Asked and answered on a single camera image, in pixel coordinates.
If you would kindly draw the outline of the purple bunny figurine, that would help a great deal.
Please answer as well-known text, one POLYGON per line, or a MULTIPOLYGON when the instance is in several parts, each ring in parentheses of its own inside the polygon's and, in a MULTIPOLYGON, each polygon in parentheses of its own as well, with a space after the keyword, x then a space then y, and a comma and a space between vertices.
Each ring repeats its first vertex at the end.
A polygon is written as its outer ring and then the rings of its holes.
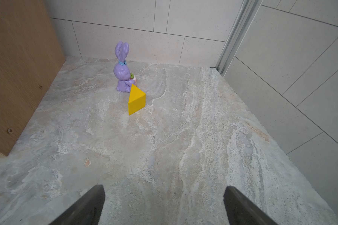
POLYGON ((114 75, 118 79, 117 91, 131 91, 131 86, 135 84, 135 80, 131 79, 131 73, 126 63, 126 58, 129 54, 129 44, 119 41, 115 47, 115 55, 118 63, 114 66, 114 75))

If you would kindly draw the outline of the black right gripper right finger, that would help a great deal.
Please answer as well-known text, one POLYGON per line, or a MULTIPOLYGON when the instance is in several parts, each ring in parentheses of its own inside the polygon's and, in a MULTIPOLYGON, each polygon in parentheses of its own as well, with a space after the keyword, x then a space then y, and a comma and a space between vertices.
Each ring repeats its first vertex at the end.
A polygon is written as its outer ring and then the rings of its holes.
POLYGON ((277 225, 234 186, 226 187, 223 202, 230 225, 277 225))

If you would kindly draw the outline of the metal corner profile right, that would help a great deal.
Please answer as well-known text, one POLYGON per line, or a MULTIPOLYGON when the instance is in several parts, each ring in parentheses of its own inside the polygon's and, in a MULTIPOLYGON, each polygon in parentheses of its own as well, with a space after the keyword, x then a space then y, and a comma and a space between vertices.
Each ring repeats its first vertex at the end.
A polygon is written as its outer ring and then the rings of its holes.
POLYGON ((237 53, 243 38, 245 37, 253 19, 255 18, 259 7, 263 1, 260 0, 244 0, 237 14, 236 20, 232 27, 229 37, 220 54, 216 64, 217 71, 221 76, 225 76, 232 60, 237 53))

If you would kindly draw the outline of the yellow triangular block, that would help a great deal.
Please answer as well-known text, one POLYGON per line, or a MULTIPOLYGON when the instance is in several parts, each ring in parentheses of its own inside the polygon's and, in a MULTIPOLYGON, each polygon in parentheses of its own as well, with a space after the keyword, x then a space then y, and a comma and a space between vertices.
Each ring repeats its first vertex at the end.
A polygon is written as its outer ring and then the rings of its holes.
POLYGON ((138 110, 144 108, 145 106, 146 106, 146 94, 133 84, 131 86, 128 101, 128 114, 132 115, 138 110))

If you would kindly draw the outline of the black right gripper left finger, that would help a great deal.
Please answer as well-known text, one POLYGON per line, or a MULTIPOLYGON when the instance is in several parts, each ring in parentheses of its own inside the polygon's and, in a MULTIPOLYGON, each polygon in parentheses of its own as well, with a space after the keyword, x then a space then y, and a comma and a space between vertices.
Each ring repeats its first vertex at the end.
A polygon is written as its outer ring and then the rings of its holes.
POLYGON ((50 225, 97 225, 105 202, 103 185, 95 185, 50 225))

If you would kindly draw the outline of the wooden three-tier shelf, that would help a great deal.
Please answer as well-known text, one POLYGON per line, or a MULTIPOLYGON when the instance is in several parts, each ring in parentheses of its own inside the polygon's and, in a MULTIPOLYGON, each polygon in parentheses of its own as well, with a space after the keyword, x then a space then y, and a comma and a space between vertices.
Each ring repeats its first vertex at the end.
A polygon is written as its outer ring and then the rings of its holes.
POLYGON ((0 1, 0 157, 10 154, 64 62, 43 1, 0 1))

